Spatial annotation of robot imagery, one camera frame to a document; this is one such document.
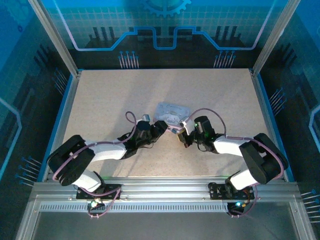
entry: beige tabletop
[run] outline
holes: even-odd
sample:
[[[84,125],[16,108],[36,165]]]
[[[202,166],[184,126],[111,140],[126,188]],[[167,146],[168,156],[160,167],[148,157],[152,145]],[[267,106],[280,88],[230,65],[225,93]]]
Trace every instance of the beige tabletop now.
[[[248,69],[132,69],[84,70],[77,87],[64,141],[79,134],[85,140],[114,140],[130,132],[125,118],[155,114],[157,104],[167,102],[211,108],[224,119],[229,136],[267,133]],[[212,113],[216,133],[223,125]],[[184,148],[176,135],[166,132],[152,149],[139,149],[126,160],[108,159],[91,163],[91,171],[103,177],[228,176],[245,168],[243,158],[201,152],[194,144]]]

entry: enclosure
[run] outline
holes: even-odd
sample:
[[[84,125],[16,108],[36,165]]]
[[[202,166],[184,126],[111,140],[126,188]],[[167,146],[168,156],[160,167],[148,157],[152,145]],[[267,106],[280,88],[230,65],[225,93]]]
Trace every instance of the enclosure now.
[[[319,11],[314,0],[0,1],[0,239],[317,239]],[[47,158],[71,136],[117,139],[133,127],[127,111],[153,121],[161,102],[210,108],[229,136],[265,133],[285,155],[248,217],[208,190],[243,158],[172,132],[89,165],[122,185],[99,220],[52,180]]]

